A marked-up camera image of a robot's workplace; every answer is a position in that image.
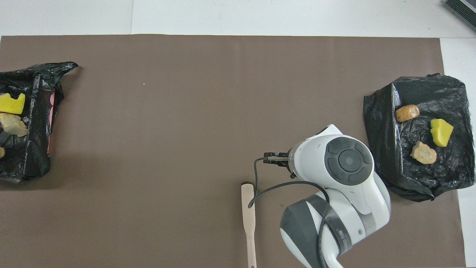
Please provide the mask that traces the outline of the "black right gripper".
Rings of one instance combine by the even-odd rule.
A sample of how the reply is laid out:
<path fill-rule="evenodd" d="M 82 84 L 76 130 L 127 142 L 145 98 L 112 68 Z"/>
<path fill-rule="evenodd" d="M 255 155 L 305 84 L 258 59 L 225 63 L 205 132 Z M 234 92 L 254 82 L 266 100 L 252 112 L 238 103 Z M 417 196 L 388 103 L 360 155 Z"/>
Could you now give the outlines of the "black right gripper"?
<path fill-rule="evenodd" d="M 288 152 L 267 152 L 264 153 L 263 163 L 268 163 L 276 166 L 287 166 L 291 175 L 296 175 L 296 149 L 289 149 Z"/>

